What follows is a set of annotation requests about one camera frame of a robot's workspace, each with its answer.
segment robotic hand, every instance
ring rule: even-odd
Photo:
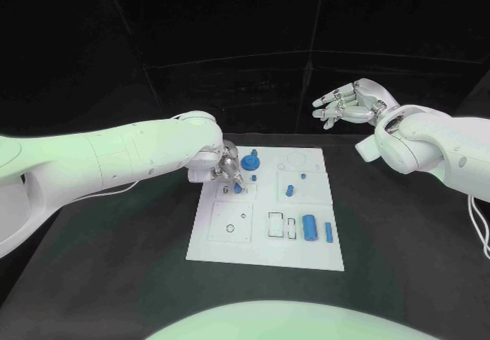
[[[485,223],[485,255],[489,251],[489,226],[474,198],[490,202],[490,120],[453,118],[444,112],[417,105],[401,106],[388,90],[368,79],[345,85],[313,102],[313,116],[327,121],[325,129],[343,119],[369,123],[375,133],[355,147],[366,162],[384,158],[402,174],[430,172],[453,189],[469,195],[473,210]]]
[[[97,191],[182,167],[191,182],[224,176],[244,184],[237,146],[222,140],[214,116],[192,111],[173,118],[74,135],[0,136],[0,258],[56,210]]]

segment white board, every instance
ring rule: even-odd
[[[241,169],[242,193],[235,193],[234,183],[224,178],[202,186],[186,259],[343,271],[322,149],[238,147],[240,157],[252,149],[261,166],[255,171]],[[289,185],[294,185],[291,197]],[[304,240],[304,215],[314,216],[317,241]]]

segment black table surface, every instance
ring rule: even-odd
[[[323,149],[345,272],[186,261],[202,185],[182,169],[64,207],[0,309],[0,339],[143,339],[252,300],[316,302],[441,339],[490,339],[490,262],[467,198],[430,174],[365,163],[363,137],[225,136]]]

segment black background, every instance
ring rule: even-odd
[[[402,104],[473,115],[457,109],[490,66],[486,13],[443,0],[5,0],[0,134],[85,132],[189,110],[224,132],[326,133],[310,104],[363,77]],[[327,133],[371,131],[339,122]],[[0,293],[41,238],[2,260]]]

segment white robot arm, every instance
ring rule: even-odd
[[[74,135],[0,137],[0,257],[64,205],[97,191],[182,167],[191,182],[224,176],[242,185],[237,147],[212,115],[175,118]]]
[[[339,119],[369,123],[375,133],[355,147],[366,162],[384,158],[402,174],[431,173],[453,189],[469,195],[472,207],[486,228],[485,254],[489,256],[489,226],[474,198],[490,202],[490,120],[453,118],[444,112],[417,105],[399,106],[388,90],[368,79],[332,91],[313,102],[313,116],[330,129]]]

